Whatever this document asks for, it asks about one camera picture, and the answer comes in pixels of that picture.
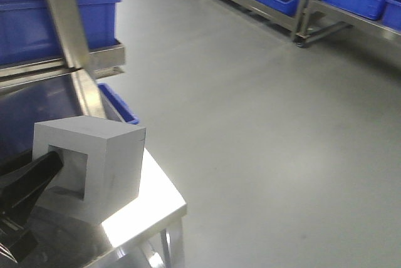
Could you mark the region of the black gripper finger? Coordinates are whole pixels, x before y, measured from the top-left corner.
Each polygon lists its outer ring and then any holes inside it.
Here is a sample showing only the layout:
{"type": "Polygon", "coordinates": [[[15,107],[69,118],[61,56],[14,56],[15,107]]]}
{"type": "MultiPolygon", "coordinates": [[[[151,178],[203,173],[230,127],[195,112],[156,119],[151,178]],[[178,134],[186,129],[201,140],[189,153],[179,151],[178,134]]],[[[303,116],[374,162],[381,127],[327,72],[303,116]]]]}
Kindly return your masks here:
{"type": "Polygon", "coordinates": [[[1,218],[23,226],[36,202],[63,168],[57,152],[37,159],[26,150],[1,162],[1,218]]]}
{"type": "Polygon", "coordinates": [[[22,262],[38,245],[32,231],[1,215],[1,255],[22,262]]]}

